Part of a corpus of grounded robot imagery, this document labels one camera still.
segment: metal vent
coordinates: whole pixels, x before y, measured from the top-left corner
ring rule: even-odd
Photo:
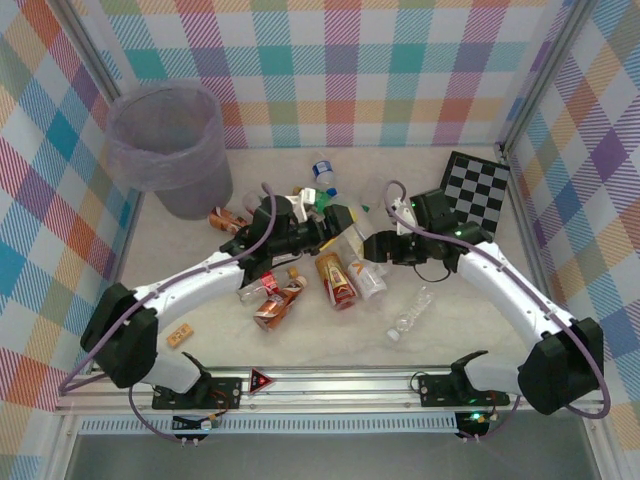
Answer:
[[[171,432],[171,417],[149,419],[163,432]],[[221,419],[218,433],[448,433],[457,432],[455,413],[367,414],[367,415],[278,415],[232,414]],[[79,432],[84,435],[150,433],[132,415],[84,417]]]

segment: black and white checkerboard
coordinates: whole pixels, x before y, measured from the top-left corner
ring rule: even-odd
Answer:
[[[477,222],[494,235],[508,178],[505,165],[453,152],[440,188],[461,223]]]

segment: trash can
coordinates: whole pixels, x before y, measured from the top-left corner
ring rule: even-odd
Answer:
[[[231,198],[220,102],[200,84],[164,82],[118,98],[107,142],[113,177],[155,192],[177,217],[205,218]]]

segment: small wooden block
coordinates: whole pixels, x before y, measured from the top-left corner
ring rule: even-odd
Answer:
[[[193,329],[186,323],[183,323],[175,332],[167,337],[167,342],[169,342],[171,348],[176,348],[191,335],[193,335]]]

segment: bottle cap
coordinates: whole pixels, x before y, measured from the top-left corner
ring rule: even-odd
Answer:
[[[394,342],[397,342],[398,340],[400,340],[400,334],[395,328],[390,328],[389,330],[387,330],[387,335]]]
[[[300,285],[302,285],[303,287],[307,286],[307,279],[304,278],[302,275],[300,275],[299,277],[296,277],[296,282],[298,282]]]

